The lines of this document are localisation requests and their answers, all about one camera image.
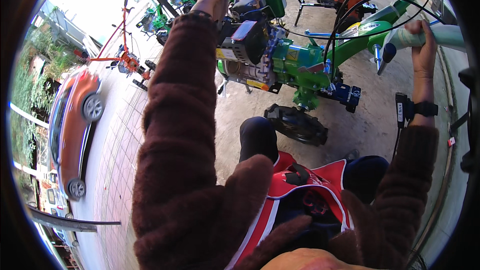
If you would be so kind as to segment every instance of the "green vegetation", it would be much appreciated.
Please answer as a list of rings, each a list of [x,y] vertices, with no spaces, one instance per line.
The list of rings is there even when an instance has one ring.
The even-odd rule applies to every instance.
[[[37,55],[47,58],[43,73],[30,73],[30,64]],[[11,88],[10,101],[22,111],[42,110],[50,114],[55,99],[54,90],[48,80],[57,80],[76,64],[73,48],[58,45],[51,34],[47,21],[40,27],[31,26],[25,37]],[[10,113],[13,159],[22,165],[32,167],[32,152],[38,139],[35,124],[15,112]]]

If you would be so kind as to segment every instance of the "black metal stand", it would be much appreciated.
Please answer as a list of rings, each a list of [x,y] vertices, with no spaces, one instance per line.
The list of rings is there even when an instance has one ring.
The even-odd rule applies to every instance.
[[[300,3],[300,8],[298,9],[298,15],[297,15],[297,20],[295,20],[295,24],[293,27],[297,27],[297,23],[300,19],[300,15],[302,14],[303,7],[324,7],[324,8],[329,8],[329,6],[324,6],[321,5],[320,3],[305,3],[305,0],[298,0]]]

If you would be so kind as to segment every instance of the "tile pavement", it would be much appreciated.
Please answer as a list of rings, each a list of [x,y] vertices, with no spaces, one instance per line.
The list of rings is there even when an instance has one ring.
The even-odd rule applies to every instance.
[[[147,104],[147,93],[129,84],[124,94],[102,148],[94,195],[95,221],[121,221],[121,225],[98,229],[99,247],[109,270],[138,269],[132,248],[135,242],[131,228],[132,190],[137,152],[144,141],[142,111]]]

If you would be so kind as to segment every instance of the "yellow warning sticker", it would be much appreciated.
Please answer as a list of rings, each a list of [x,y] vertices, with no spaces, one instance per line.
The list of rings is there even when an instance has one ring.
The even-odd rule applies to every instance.
[[[251,79],[247,79],[247,85],[262,89],[263,91],[268,91],[269,89],[268,85],[264,84],[263,82],[259,82]]]
[[[223,49],[217,48],[216,49],[216,58],[218,60],[237,60],[235,53],[231,49]]]
[[[290,47],[286,51],[286,59],[296,61],[299,59],[300,49]]]

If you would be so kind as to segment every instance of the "black pants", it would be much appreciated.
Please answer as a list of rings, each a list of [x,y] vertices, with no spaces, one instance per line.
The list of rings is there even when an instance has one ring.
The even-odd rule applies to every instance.
[[[279,157],[277,134],[264,117],[252,117],[240,126],[240,162],[255,154],[263,154],[275,163]],[[375,198],[376,189],[388,168],[386,159],[376,155],[347,161],[343,187],[354,193],[363,203]]]

